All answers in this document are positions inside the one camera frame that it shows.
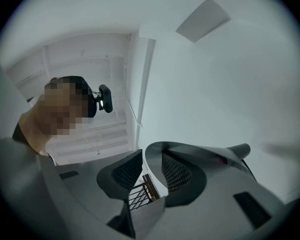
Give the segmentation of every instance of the webcam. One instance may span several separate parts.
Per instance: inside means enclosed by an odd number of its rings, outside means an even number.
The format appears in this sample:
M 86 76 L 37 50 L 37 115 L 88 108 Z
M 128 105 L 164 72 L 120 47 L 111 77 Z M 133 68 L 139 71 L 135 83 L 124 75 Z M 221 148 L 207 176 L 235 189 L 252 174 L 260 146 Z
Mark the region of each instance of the webcam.
M 107 113 L 112 112 L 112 99 L 111 99 L 111 91 L 110 89 L 105 85 L 101 84 L 99 86 L 99 92 L 94 92 L 97 95 L 95 99 L 99 110 L 104 110 Z

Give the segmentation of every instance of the man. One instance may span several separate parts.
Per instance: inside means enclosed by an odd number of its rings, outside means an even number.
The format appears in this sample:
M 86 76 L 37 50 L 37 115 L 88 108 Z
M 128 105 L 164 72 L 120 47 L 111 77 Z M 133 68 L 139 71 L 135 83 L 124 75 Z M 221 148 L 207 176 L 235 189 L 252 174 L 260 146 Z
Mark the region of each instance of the man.
M 97 103 L 83 77 L 55 77 L 44 87 L 36 104 L 21 115 L 12 138 L 49 156 L 56 165 L 45 150 L 47 142 L 52 136 L 69 134 L 82 118 L 93 118 L 96 112 Z

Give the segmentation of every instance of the mesh panel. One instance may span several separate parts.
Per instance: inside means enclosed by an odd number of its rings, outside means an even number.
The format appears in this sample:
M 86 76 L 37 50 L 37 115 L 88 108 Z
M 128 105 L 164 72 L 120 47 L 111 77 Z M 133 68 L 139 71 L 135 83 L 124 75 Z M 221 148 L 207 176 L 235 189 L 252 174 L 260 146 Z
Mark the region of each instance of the mesh panel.
M 192 177 L 192 173 L 187 167 L 164 153 L 162 153 L 162 173 L 169 193 L 183 188 L 190 182 Z
M 136 155 L 112 172 L 115 182 L 121 187 L 132 190 L 142 172 L 142 155 Z

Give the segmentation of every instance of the wall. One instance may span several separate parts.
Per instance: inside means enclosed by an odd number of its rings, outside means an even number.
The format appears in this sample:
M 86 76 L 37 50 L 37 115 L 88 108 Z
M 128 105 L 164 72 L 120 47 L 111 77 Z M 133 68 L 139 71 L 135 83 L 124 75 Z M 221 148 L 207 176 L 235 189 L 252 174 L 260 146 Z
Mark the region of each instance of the wall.
M 148 39 L 139 37 L 139 32 L 130 36 L 126 65 L 126 119 L 130 150 L 135 150 L 137 141 L 137 120 L 142 93 L 142 79 L 145 69 Z
M 0 67 L 0 138 L 12 137 L 21 114 L 30 108 Z
M 259 183 L 284 202 L 300 187 L 300 161 L 265 150 L 289 143 L 300 152 L 300 48 L 292 40 L 235 21 L 195 44 L 157 39 L 143 111 L 141 148 L 248 143 Z

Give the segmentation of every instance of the short black hair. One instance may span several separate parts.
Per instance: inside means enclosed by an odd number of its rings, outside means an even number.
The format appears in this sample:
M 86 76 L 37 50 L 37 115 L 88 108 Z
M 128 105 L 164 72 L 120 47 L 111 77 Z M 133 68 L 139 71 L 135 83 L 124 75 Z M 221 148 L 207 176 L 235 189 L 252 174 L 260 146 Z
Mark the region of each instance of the short black hair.
M 58 78 L 50 84 L 51 89 L 57 88 L 57 83 L 75 84 L 75 89 L 83 96 L 87 96 L 88 100 L 88 118 L 93 118 L 97 113 L 97 101 L 93 96 L 92 90 L 86 80 L 82 76 L 69 75 Z

